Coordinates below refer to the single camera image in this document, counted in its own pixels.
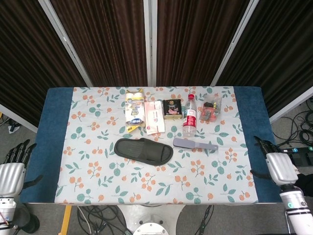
water bottle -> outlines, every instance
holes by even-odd
[[[195,102],[195,96],[193,94],[189,94],[188,100],[185,104],[184,120],[182,125],[182,133],[184,137],[195,136],[196,126],[197,126],[197,105]]]

dark curtain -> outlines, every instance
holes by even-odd
[[[260,86],[270,116],[313,86],[313,1],[260,1],[218,85]]]
[[[52,0],[95,86],[146,86],[142,0]]]
[[[248,2],[159,0],[157,85],[209,85]]]
[[[38,1],[0,1],[0,104],[38,126],[51,87],[85,86]]]

table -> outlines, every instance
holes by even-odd
[[[280,202],[279,188],[274,183],[249,174],[250,167],[261,173],[268,172],[253,136],[274,142],[260,88],[144,88],[149,101],[181,98],[184,104],[187,95],[195,93],[199,108],[205,93],[224,96],[219,118],[214,123],[198,121],[198,136],[194,137],[197,141],[219,144],[219,151],[174,148],[172,160],[158,167],[125,160],[114,154],[113,145],[122,137],[145,137],[172,145],[173,137],[180,136],[181,120],[166,120],[166,133],[161,135],[146,136],[144,129],[127,134],[123,128],[125,89],[55,88],[48,91],[36,137],[38,146],[26,175],[27,181],[39,174],[44,178],[36,186],[23,190],[22,202]]]

metal stand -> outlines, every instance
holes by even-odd
[[[287,211],[285,211],[285,218],[286,218],[287,227],[288,227],[288,234],[291,234],[291,229],[290,229],[290,224],[289,224],[289,218],[288,218]]]
[[[126,224],[134,235],[175,235],[180,212],[185,205],[124,206],[118,205],[124,214]]]

packaged food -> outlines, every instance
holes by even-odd
[[[145,114],[148,135],[165,132],[161,101],[145,102]]]
[[[164,119],[181,119],[181,102],[180,99],[163,100]]]
[[[127,132],[131,132],[139,126],[145,126],[144,92],[126,91],[125,94],[125,123]]]
[[[222,97],[206,95],[203,101],[203,107],[200,120],[215,121],[221,113]]]

